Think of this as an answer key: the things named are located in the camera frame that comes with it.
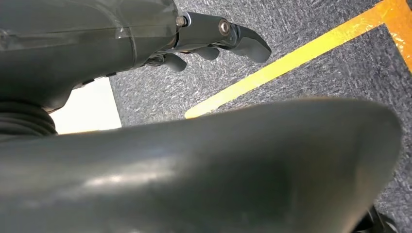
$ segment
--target bolt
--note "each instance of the bolt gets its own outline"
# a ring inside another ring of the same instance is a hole
[[[230,23],[226,19],[222,19],[219,22],[219,31],[222,35],[229,35]]]
[[[186,18],[184,16],[176,17],[176,26],[185,27],[187,25]]]

